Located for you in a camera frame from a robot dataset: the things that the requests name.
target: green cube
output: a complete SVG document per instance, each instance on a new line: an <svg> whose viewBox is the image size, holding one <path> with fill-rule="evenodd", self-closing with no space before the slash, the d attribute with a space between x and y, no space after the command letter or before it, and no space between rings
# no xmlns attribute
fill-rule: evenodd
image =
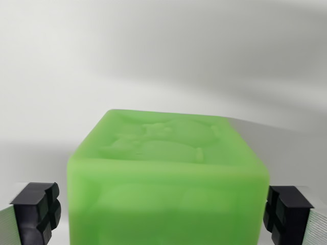
<svg viewBox="0 0 327 245"><path fill-rule="evenodd" d="M227 118L110 110L68 163L71 245L255 245L269 175Z"/></svg>

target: black plastic block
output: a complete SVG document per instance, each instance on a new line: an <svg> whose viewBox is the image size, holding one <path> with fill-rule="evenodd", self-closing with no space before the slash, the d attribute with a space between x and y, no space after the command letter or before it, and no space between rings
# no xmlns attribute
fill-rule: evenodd
<svg viewBox="0 0 327 245"><path fill-rule="evenodd" d="M264 224L276 245L301 245L313 206L295 186L270 186Z"/></svg>
<svg viewBox="0 0 327 245"><path fill-rule="evenodd" d="M29 183L12 201L22 245L46 245L60 220L57 183Z"/></svg>

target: white wall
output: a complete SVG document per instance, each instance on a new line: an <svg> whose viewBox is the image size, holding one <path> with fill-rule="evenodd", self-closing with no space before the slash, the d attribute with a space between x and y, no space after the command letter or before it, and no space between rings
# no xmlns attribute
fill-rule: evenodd
<svg viewBox="0 0 327 245"><path fill-rule="evenodd" d="M318 0L0 0L0 191L56 181L65 219L69 155L121 108L250 121L272 184L327 201L326 27Z"/></svg>

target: cube top face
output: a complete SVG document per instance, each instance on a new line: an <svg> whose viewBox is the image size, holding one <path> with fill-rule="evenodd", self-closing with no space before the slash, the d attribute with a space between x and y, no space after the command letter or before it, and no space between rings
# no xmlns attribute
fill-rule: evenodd
<svg viewBox="0 0 327 245"><path fill-rule="evenodd" d="M255 245L269 176L227 118L111 110L67 185L71 245Z"/></svg>
<svg viewBox="0 0 327 245"><path fill-rule="evenodd" d="M76 158L256 167L253 151L218 116L109 111L74 154Z"/></svg>

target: black bracket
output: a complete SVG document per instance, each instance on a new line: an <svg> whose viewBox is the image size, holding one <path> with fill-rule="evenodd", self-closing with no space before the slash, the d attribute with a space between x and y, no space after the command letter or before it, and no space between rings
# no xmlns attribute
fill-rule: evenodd
<svg viewBox="0 0 327 245"><path fill-rule="evenodd" d="M270 186L264 224L275 245L301 245L313 206L295 186Z"/></svg>
<svg viewBox="0 0 327 245"><path fill-rule="evenodd" d="M46 245L60 220L57 183L29 183L12 201L21 245Z"/></svg>

